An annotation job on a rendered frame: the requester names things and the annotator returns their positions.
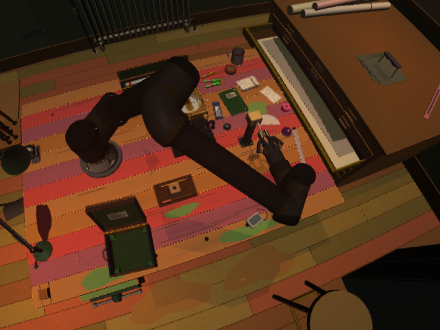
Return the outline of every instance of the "pink ring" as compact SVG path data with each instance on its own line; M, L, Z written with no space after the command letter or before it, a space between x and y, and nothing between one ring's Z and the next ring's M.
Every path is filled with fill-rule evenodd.
M283 111L284 112L287 112L287 111L289 111L291 108L290 108L290 104L289 103L283 103Z

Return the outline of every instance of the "robotic arm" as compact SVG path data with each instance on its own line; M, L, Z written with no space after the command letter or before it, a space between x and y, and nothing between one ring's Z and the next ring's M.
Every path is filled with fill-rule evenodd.
M119 148L109 140L119 126L142 114L148 132L161 146L173 146L183 152L266 207L275 221L297 225L316 179L313 168L303 163L292 168L280 150L282 142L266 130L263 136L260 128L258 150L269 163L275 185L194 128L181 109L199 81L199 72L189 61L173 57L148 79L121 95L105 94L84 120L69 127L66 142L80 157L84 171L114 172L120 163Z

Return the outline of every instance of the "dark wall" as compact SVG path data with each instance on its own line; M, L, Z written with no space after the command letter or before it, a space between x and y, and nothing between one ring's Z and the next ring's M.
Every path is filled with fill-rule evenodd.
M126 0L111 0L111 2L112 1L118 1L119 4L121 2L128 2ZM139 4L139 1L145 3L145 0L136 1L137 4ZM267 0L191 0L191 14L263 3L266 1ZM78 19L73 13L70 0L2 1L0 3L0 22L2 28L0 60L85 37ZM42 30L44 30L45 33L22 39L22 36L29 31Z

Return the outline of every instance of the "wooden desk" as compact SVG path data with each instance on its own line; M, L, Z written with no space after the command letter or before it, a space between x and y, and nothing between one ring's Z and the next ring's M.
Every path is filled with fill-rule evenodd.
M318 297L307 317L310 330L372 330L367 306L347 291L330 291Z
M440 142L440 102L423 115L440 82L440 53L393 6L389 10L302 18L273 0L273 30L302 66L360 158L334 176L341 186L405 161ZM407 81L373 82L356 56L389 51Z

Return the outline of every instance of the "case lid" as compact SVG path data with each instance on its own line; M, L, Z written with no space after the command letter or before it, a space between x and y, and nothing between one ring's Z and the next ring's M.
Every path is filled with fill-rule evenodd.
M89 205L86 214L103 232L147 224L147 217L135 197Z

